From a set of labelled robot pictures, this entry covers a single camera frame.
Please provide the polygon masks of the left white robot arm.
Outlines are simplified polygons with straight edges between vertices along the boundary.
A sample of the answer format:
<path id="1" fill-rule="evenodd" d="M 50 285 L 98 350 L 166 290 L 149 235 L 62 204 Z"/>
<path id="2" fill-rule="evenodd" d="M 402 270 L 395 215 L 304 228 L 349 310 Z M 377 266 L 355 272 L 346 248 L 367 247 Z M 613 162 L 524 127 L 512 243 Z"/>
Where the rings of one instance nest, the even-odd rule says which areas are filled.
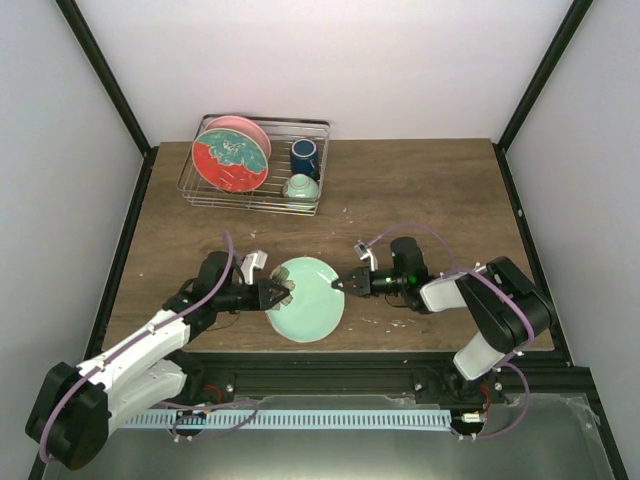
<path id="1" fill-rule="evenodd" d="M 76 366 L 53 366 L 25 426 L 40 459 L 80 469 L 135 415 L 174 398 L 196 402 L 205 381 L 183 347 L 213 326 L 219 313 L 267 311 L 286 301 L 294 288 L 276 276 L 255 276 L 266 259 L 261 250 L 242 260 L 231 252 L 210 253 L 197 276 L 133 334 Z"/>

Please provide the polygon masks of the dark blue mug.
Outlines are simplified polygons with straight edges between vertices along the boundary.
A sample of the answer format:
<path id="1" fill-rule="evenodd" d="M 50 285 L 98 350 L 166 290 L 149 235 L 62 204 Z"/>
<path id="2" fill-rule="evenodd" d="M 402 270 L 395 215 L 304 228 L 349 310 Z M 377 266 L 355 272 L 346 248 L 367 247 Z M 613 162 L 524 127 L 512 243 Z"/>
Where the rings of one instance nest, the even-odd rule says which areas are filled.
<path id="1" fill-rule="evenodd" d="M 290 167 L 293 174 L 303 174 L 317 181 L 320 168 L 316 143 L 306 138 L 296 140 L 290 149 Z"/>

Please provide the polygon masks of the green floral plate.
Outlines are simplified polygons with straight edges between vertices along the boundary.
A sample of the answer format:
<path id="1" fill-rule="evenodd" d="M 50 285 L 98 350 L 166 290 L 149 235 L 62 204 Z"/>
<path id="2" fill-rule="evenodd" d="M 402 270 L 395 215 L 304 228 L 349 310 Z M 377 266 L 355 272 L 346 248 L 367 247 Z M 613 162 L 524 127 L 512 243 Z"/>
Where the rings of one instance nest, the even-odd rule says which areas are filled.
<path id="1" fill-rule="evenodd" d="M 345 294 L 332 287 L 338 274 L 330 265 L 312 257 L 293 258 L 276 267 L 271 279 L 290 291 L 287 298 L 266 311 L 278 334 L 296 343 L 312 343 L 338 327 Z"/>

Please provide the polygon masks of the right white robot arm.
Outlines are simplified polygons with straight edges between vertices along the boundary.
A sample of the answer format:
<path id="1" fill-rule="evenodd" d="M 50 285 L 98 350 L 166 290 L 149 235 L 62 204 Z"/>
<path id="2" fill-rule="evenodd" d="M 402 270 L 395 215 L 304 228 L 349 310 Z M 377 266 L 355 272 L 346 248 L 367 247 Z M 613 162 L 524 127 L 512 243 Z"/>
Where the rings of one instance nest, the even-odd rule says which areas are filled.
<path id="1" fill-rule="evenodd" d="M 369 244 L 360 242 L 355 251 L 366 264 L 339 276 L 333 289 L 357 297 L 399 296 L 421 314 L 471 314 L 477 333 L 454 355 L 456 370 L 444 378 L 445 393 L 455 402 L 471 400 L 480 390 L 479 378 L 523 355 L 557 321 L 552 301 L 507 257 L 432 275 L 412 237 L 391 241 L 392 267 L 386 270 Z"/>

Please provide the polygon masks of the pink plate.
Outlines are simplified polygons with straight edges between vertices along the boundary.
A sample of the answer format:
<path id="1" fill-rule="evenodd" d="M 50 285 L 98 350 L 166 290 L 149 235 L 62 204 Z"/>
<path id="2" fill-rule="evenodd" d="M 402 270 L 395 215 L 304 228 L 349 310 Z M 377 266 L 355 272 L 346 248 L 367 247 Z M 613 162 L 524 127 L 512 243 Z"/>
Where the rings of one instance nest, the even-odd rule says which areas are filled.
<path id="1" fill-rule="evenodd" d="M 236 115 L 223 115 L 205 121 L 205 130 L 214 128 L 231 129 L 250 137 L 259 145 L 266 158 L 270 158 L 272 153 L 271 141 L 266 132 L 254 121 Z"/>

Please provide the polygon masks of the red plate underneath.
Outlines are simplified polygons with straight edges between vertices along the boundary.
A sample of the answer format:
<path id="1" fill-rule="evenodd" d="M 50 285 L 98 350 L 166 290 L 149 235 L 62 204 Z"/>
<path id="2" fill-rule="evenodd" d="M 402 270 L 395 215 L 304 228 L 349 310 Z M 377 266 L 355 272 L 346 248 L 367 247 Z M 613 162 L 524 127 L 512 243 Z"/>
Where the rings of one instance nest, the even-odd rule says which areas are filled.
<path id="1" fill-rule="evenodd" d="M 199 134 L 191 148 L 192 163 L 210 185 L 231 193 L 247 193 L 268 176 L 268 158 L 248 135 L 228 128 Z"/>

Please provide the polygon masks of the green floral bowl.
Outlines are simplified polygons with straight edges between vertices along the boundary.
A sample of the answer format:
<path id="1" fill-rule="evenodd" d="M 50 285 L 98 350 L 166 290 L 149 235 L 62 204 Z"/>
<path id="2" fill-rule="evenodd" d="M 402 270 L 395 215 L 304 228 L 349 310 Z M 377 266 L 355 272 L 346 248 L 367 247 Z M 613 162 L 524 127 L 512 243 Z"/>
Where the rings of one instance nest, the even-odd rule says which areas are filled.
<path id="1" fill-rule="evenodd" d="M 320 189 L 313 178 L 305 174 L 294 174 L 284 183 L 282 196 L 294 200 L 315 201 L 320 196 Z"/>

